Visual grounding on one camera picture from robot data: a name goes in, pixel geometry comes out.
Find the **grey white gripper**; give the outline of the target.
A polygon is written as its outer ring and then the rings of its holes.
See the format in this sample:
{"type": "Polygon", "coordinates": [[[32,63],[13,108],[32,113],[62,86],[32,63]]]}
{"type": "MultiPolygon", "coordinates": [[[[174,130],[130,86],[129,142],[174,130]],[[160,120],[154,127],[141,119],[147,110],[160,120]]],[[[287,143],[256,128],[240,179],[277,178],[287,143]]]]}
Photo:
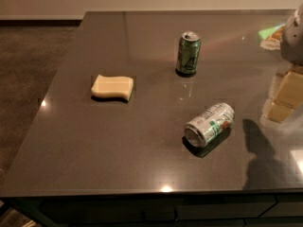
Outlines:
{"type": "Polygon", "coordinates": [[[303,4],[287,20],[283,29],[281,57],[293,65],[285,74],[278,75],[278,86],[266,117],[282,122],[303,103],[303,4]]]}

